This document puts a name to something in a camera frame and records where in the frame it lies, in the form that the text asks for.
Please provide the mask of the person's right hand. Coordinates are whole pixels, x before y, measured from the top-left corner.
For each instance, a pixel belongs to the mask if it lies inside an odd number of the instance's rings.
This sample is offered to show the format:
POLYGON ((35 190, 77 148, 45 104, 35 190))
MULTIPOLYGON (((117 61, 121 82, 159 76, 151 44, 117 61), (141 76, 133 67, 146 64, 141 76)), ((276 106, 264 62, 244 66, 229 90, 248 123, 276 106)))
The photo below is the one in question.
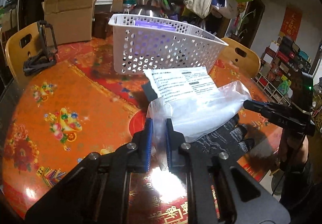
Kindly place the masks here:
POLYGON ((289 129, 283 129, 278 159, 282 171, 301 172, 308 159, 308 138, 289 129))

